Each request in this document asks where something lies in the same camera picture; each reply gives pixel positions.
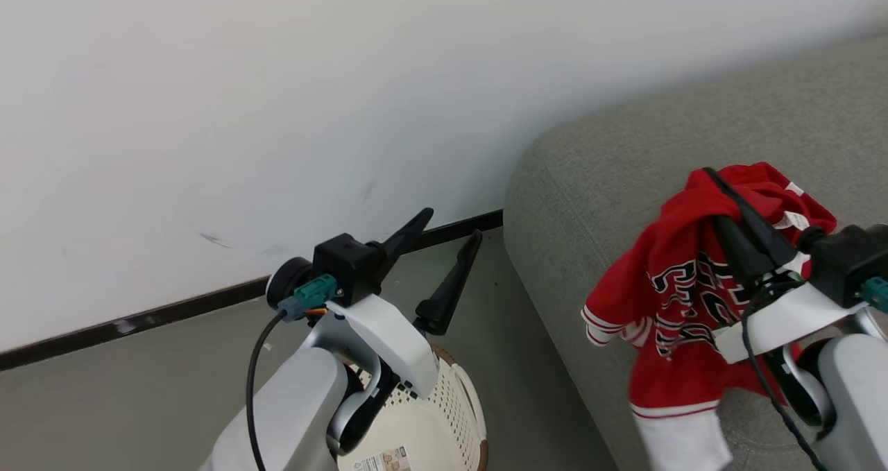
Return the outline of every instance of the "red garment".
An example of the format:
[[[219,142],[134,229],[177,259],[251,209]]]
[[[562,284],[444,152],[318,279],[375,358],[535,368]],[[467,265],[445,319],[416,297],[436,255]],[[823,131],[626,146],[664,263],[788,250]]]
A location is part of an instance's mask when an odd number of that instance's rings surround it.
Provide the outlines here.
[[[829,211],[766,162],[719,174],[793,244],[806,223],[835,229]],[[739,322],[749,300],[728,274],[711,222],[719,214],[740,217],[705,171],[693,171],[586,301],[590,341],[619,334],[640,351],[629,389],[637,418],[714,411],[727,388],[763,393],[748,361],[730,366],[715,348],[713,332]]]

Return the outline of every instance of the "clothing tag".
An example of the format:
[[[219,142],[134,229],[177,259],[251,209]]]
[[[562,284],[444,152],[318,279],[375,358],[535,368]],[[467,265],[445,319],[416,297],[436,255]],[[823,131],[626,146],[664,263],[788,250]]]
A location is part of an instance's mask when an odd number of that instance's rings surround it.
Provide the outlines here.
[[[799,214],[797,212],[786,211],[783,212],[783,219],[777,222],[774,225],[774,228],[777,230],[783,230],[783,228],[795,227],[799,230],[805,230],[810,227],[811,223],[808,222],[808,218],[805,218],[804,215]]]
[[[357,461],[352,469],[354,471],[410,471],[410,462],[407,459],[407,450],[402,446]]]

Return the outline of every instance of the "black baseboard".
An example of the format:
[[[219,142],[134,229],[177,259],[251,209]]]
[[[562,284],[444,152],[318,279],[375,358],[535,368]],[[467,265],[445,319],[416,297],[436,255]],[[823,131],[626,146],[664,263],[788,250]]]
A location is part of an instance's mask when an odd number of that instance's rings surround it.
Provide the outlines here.
[[[502,211],[494,211],[476,216],[475,218],[444,225],[443,227],[432,228],[432,230],[426,230],[419,237],[419,241],[411,252],[469,236],[475,230],[492,230],[492,228],[501,226]],[[244,301],[254,300],[264,295],[267,282],[268,276],[264,276],[243,284],[203,294],[203,296],[178,301],[178,303],[159,307],[159,309],[127,316],[114,320],[114,322],[102,323],[102,325],[81,329],[64,336],[58,336],[57,338],[47,339],[46,341],[7,351],[0,354],[0,372],[26,366],[26,364],[35,363],[35,361],[47,360],[47,358],[57,357],[60,354],[93,347],[93,345],[107,343],[108,341],[131,336],[139,332],[145,332],[155,327],[168,325],[168,323],[178,322],[179,320],[203,315],[218,309],[225,309],[225,307],[231,307]]]

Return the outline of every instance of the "red sweatshirt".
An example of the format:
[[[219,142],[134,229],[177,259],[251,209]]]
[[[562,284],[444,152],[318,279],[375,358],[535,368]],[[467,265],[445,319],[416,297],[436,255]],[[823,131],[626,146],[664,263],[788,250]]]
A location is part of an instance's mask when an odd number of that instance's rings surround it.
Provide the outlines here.
[[[808,225],[835,229],[830,212],[766,162],[719,174],[793,244]],[[727,388],[763,393],[748,361],[730,366],[715,347],[713,332],[739,322],[751,297],[728,271],[711,222],[720,214],[740,217],[705,171],[693,171],[660,218],[605,272],[581,314],[592,343],[605,345],[619,334],[640,351],[629,398],[654,469],[723,467],[730,454],[720,431],[708,442],[699,433],[711,433],[713,423],[717,429],[714,410]],[[802,260],[795,260],[796,271]],[[677,445],[697,448],[676,454]]]

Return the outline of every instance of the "black cable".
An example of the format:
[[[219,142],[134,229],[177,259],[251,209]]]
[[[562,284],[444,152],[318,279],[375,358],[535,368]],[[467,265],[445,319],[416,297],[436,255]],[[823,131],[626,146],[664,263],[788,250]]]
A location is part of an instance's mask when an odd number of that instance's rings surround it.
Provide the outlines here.
[[[247,369],[247,432],[250,434],[250,446],[253,447],[253,458],[256,459],[258,471],[266,471],[266,464],[262,461],[262,453],[259,452],[259,440],[256,437],[256,421],[253,418],[253,384],[256,380],[256,363],[259,359],[259,352],[262,351],[262,346],[266,344],[268,335],[286,314],[285,311],[280,311],[266,325],[264,331],[259,335],[259,339],[256,340],[253,354],[250,356],[250,367]]]
[[[802,282],[790,282],[790,284],[795,284],[792,286],[787,286],[786,284],[777,284],[769,288],[765,288],[762,291],[775,291],[783,287],[796,287]],[[783,419],[783,424],[786,426],[786,429],[792,433],[793,436],[796,437],[796,442],[799,443],[799,447],[802,448],[806,454],[808,454],[808,458],[811,459],[811,464],[814,465],[814,468],[817,471],[828,471],[828,469],[823,465],[821,459],[817,458],[817,454],[814,453],[811,445],[808,445],[808,441],[803,436],[802,432],[799,431],[799,427],[796,426],[796,423],[791,420],[789,414],[787,414],[786,410],[783,408],[783,405],[780,403],[780,400],[777,398],[777,395],[774,395],[774,390],[771,389],[771,385],[765,379],[765,374],[762,372],[761,366],[758,365],[758,360],[755,360],[755,352],[752,350],[752,343],[749,341],[749,332],[746,330],[746,327],[749,325],[749,316],[752,315],[752,312],[755,310],[754,300],[749,301],[749,306],[743,312],[743,316],[741,317],[741,335],[743,338],[743,345],[746,347],[746,354],[749,355],[749,363],[752,364],[752,370],[755,371],[755,375],[758,377],[758,382],[762,384],[762,388],[765,389],[765,392],[768,394],[768,398],[771,399],[771,405],[774,406],[774,410],[780,414],[780,418]]]

